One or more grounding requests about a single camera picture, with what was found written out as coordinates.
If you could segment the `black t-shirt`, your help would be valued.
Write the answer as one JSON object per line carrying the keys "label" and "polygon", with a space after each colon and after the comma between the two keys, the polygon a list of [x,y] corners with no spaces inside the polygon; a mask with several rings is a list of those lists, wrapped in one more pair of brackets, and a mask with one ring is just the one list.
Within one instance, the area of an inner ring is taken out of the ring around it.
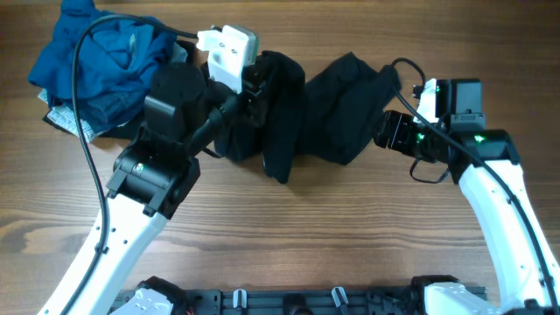
{"label": "black t-shirt", "polygon": [[280,52],[262,52],[257,65],[267,74],[265,125],[237,122],[214,147],[236,163],[261,156],[265,174],[281,184],[288,182],[297,155],[352,162],[371,142],[384,108],[402,87],[392,66],[374,70],[351,52],[311,80]]}

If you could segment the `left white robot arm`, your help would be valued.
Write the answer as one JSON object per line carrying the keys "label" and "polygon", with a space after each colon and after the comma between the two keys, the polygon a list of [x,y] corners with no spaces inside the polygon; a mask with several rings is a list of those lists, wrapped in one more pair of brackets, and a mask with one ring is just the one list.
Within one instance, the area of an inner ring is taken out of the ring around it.
{"label": "left white robot arm", "polygon": [[197,155],[235,123],[264,124],[271,76],[263,55],[247,64],[223,57],[171,63],[155,73],[143,123],[114,163],[104,206],[41,313],[109,311],[200,177]]}

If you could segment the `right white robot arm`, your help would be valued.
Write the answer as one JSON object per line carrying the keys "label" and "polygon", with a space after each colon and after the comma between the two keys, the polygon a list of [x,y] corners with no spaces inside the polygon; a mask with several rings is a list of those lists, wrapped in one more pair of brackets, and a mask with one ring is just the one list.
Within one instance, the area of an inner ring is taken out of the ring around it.
{"label": "right white robot arm", "polygon": [[511,136],[487,129],[478,79],[432,79],[413,88],[418,107],[384,112],[376,145],[442,163],[478,220],[497,277],[500,306],[448,276],[420,279],[422,314],[557,314],[559,263],[541,229]]}

